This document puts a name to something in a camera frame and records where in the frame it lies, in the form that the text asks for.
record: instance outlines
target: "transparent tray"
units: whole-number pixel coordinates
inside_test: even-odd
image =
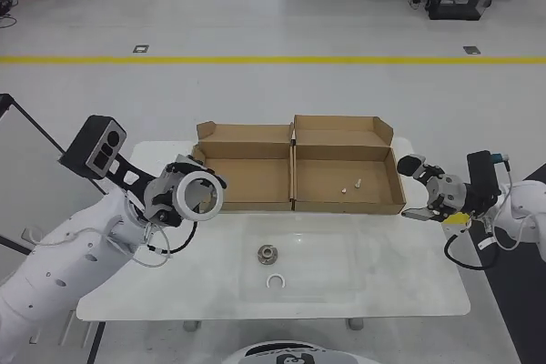
[[[258,250],[272,245],[278,259],[258,261]],[[359,237],[352,217],[329,214],[251,215],[243,236],[239,296],[252,302],[350,302],[364,289],[357,257]],[[286,281],[284,288],[278,278]]]

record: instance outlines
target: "metal nut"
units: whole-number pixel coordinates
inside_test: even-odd
[[[270,266],[277,261],[277,248],[273,247],[272,245],[266,244],[258,249],[257,258],[259,263]]]

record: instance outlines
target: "cardboard box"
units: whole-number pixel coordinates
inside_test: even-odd
[[[193,157],[227,181],[224,210],[290,211],[291,125],[197,125]]]
[[[384,121],[298,115],[295,134],[296,211],[396,215],[404,208],[390,147],[394,133]],[[360,188],[355,188],[359,179]]]

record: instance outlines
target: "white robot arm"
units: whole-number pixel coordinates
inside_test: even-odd
[[[485,248],[488,243],[497,243],[499,248],[513,250],[521,242],[538,246],[546,262],[546,185],[539,181],[521,181],[498,186],[494,165],[503,163],[511,181],[508,157],[481,151],[468,155],[471,183],[463,183],[457,176],[447,175],[438,166],[425,164],[425,157],[410,155],[402,158],[397,170],[404,176],[413,177],[425,185],[429,192],[428,205],[411,208],[401,213],[404,217],[418,220],[443,221],[456,212],[470,215],[471,219],[482,221],[488,232],[487,241],[479,244]],[[516,240],[511,247],[504,247],[495,238],[495,228],[505,230]],[[448,242],[445,247],[448,255]],[[456,259],[448,258],[465,268]],[[489,267],[476,267],[483,270]]]
[[[72,309],[134,259],[137,249],[147,245],[150,227],[178,227],[185,218],[195,221],[196,229],[197,221],[212,218],[222,207],[226,184],[214,171],[177,156],[160,177],[152,177],[118,154],[125,138],[113,118],[91,116],[61,158],[79,176],[108,177],[118,187],[36,242],[20,268],[0,285],[0,363],[10,362],[42,323]],[[118,167],[111,171],[114,160]],[[126,179],[128,171],[136,174],[135,181]],[[147,247],[165,257],[149,267],[159,267],[182,248],[170,251],[169,243],[160,251]]]

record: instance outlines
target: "floor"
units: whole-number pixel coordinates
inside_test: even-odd
[[[466,56],[464,46],[546,56],[546,0],[496,0],[469,23],[429,21],[406,0],[26,0],[12,14],[0,56],[131,56],[139,44],[150,47],[136,56]],[[338,114],[382,117],[464,178],[466,154],[485,148],[508,153],[515,178],[546,161],[546,65],[0,64],[0,92],[63,146],[89,115],[114,116],[127,156],[140,141],[194,139],[209,119]],[[194,335],[177,322],[119,322],[107,325],[96,362],[213,363],[281,338],[386,364],[518,362],[485,277],[461,274],[472,306],[461,318],[369,318],[362,332],[341,320],[208,322]],[[86,360],[76,345],[45,341],[48,354],[28,347],[16,362]]]

